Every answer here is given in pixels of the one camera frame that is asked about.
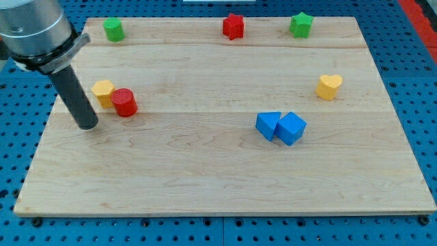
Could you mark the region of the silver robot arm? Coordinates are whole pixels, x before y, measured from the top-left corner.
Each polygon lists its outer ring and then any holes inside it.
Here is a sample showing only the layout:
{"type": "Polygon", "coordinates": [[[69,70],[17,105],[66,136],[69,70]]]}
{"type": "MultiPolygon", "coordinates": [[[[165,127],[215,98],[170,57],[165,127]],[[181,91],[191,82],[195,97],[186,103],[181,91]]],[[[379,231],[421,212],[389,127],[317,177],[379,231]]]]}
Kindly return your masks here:
{"type": "Polygon", "coordinates": [[[90,42],[79,35],[58,0],[1,0],[1,38],[23,70],[53,74],[90,42]]]}

